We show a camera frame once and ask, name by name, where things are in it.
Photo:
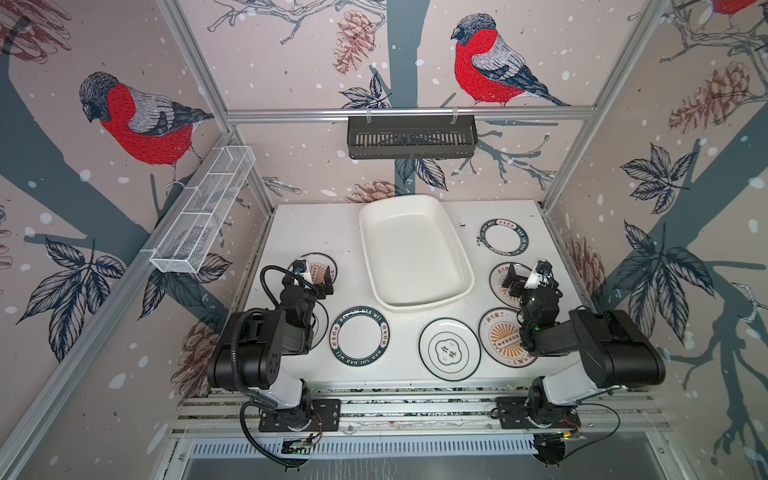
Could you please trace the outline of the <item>white flower plate centre right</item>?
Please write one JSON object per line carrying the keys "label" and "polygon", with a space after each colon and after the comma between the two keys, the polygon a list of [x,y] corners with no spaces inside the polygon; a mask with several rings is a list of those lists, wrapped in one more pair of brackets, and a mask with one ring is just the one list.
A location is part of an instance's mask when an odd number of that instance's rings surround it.
{"label": "white flower plate centre right", "polygon": [[454,318],[438,318],[425,326],[418,347],[424,366],[443,381],[467,380],[475,374],[481,362],[477,336]]}

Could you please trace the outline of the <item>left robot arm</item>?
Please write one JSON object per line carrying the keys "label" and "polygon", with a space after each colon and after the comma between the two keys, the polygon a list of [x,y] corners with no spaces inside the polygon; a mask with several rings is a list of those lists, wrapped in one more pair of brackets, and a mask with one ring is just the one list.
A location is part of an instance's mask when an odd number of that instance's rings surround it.
{"label": "left robot arm", "polygon": [[308,354],[324,339],[329,315],[317,301],[334,292],[325,278],[311,288],[288,278],[278,306],[252,308],[230,316],[207,365],[213,388],[240,393],[261,411],[259,429],[318,431],[326,410],[313,406],[307,383],[281,367],[287,356]]}

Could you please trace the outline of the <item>orange sunburst plate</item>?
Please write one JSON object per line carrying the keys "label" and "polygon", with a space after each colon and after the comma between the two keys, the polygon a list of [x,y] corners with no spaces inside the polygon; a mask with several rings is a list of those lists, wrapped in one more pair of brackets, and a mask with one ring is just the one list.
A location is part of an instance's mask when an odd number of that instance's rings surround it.
{"label": "orange sunburst plate", "polygon": [[485,352],[501,365],[518,369],[536,361],[522,346],[520,321],[512,309],[495,308],[486,312],[478,325],[478,337]]}
{"label": "orange sunburst plate", "polygon": [[510,293],[510,286],[504,287],[503,282],[510,270],[515,271],[514,276],[522,276],[527,279],[532,269],[518,262],[504,262],[495,266],[489,274],[489,285],[495,297],[507,307],[518,311],[520,299]]}
{"label": "orange sunburst plate", "polygon": [[320,283],[325,279],[326,274],[330,275],[331,283],[334,284],[338,277],[338,266],[336,261],[328,254],[323,252],[309,252],[300,255],[305,259],[307,267],[312,275],[314,283]]}

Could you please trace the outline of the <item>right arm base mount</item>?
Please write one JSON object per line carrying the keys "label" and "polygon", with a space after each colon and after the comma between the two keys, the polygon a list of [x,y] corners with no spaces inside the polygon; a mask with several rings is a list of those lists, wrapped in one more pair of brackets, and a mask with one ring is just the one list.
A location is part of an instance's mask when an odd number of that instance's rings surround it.
{"label": "right arm base mount", "polygon": [[530,405],[527,397],[499,397],[490,413],[505,430],[558,429],[574,430],[581,427],[575,407],[544,403]]}

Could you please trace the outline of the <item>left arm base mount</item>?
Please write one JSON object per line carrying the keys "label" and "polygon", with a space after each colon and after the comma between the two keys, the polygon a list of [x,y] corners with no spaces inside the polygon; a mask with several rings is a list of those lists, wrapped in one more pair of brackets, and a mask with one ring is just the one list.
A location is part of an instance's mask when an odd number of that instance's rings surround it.
{"label": "left arm base mount", "polygon": [[262,433],[336,432],[340,414],[339,399],[316,399],[294,408],[262,413],[258,430]]}

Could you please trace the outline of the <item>black wall-mounted basket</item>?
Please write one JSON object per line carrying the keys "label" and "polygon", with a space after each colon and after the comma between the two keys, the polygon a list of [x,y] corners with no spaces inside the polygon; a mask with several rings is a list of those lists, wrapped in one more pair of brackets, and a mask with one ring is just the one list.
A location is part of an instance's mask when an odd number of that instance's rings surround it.
{"label": "black wall-mounted basket", "polygon": [[477,144],[471,115],[351,117],[347,124],[354,160],[469,158]]}

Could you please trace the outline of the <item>white plastic bin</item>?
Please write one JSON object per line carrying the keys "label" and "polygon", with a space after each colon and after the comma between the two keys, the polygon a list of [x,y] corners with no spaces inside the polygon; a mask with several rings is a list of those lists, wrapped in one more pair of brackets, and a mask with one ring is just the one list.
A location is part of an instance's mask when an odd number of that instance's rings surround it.
{"label": "white plastic bin", "polygon": [[392,197],[359,212],[362,250],[376,300],[390,311],[437,308],[475,285],[465,248],[442,203]]}

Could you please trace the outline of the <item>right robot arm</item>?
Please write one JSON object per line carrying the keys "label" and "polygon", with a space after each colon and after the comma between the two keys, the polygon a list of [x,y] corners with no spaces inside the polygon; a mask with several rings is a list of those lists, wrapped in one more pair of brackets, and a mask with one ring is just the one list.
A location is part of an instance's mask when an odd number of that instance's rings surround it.
{"label": "right robot arm", "polygon": [[526,410],[533,424],[546,428],[586,399],[665,380],[663,359],[626,311],[595,313],[578,307],[568,312],[566,321],[556,320],[562,292],[549,262],[540,260],[526,276],[511,267],[501,286],[519,300],[520,341],[528,354],[579,354],[577,363],[531,384]]}

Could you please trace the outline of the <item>white flower plate left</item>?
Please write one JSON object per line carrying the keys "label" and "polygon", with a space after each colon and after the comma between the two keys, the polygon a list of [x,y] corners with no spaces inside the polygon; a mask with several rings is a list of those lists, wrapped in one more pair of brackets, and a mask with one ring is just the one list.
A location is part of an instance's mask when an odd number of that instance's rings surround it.
{"label": "white flower plate left", "polygon": [[329,328],[329,314],[321,302],[316,302],[311,317],[312,342],[310,349],[316,348],[325,338]]}

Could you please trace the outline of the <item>white flower plate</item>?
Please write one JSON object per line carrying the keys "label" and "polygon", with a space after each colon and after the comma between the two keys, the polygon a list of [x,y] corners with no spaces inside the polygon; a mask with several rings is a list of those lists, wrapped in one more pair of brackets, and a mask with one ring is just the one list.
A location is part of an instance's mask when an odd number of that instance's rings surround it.
{"label": "white flower plate", "polygon": [[443,381],[467,380],[475,374],[481,362],[477,336],[454,318],[438,318],[425,326],[418,347],[424,366]]}
{"label": "white flower plate", "polygon": [[329,328],[329,314],[321,302],[316,302],[311,317],[312,342],[310,349],[316,348],[325,338]]}

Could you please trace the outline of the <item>horizontal aluminium frame bar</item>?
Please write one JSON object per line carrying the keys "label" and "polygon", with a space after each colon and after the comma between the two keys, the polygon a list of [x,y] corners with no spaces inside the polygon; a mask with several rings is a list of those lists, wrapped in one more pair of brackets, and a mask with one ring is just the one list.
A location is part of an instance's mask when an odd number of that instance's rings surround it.
{"label": "horizontal aluminium frame bar", "polygon": [[482,108],[390,108],[390,109],[279,109],[232,110],[225,114],[231,125],[262,123],[312,123],[346,121],[352,117],[365,120],[384,117],[450,118],[471,115],[476,120],[579,120],[586,121],[596,114],[593,106],[515,106]]}

